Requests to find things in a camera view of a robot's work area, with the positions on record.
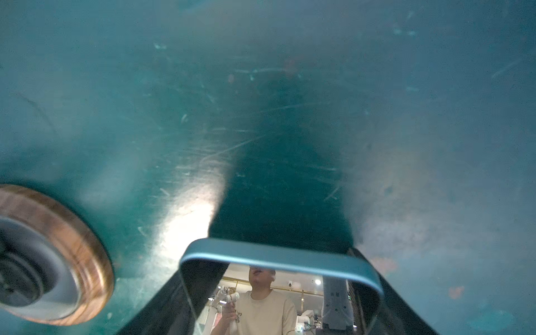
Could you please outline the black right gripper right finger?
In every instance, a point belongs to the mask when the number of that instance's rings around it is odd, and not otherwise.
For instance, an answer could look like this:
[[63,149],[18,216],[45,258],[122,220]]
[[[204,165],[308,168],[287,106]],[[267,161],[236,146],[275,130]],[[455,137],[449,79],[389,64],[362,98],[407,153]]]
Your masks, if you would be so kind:
[[353,326],[348,334],[414,334],[437,335],[393,289],[383,275],[378,278],[384,296],[381,300],[367,286],[349,283],[349,297],[353,310]]

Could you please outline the green phone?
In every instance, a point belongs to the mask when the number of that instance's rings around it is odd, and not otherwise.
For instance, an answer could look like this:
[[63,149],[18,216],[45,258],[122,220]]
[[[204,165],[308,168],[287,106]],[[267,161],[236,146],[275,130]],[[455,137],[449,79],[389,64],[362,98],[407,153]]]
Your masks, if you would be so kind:
[[367,334],[384,298],[365,260],[238,241],[194,241],[180,276],[197,334]]

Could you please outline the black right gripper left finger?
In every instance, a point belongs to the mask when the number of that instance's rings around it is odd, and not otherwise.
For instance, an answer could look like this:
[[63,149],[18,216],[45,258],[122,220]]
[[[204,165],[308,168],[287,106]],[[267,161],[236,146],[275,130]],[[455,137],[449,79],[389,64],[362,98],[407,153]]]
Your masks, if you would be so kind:
[[197,317],[227,268],[227,262],[186,261],[118,333],[192,334]]

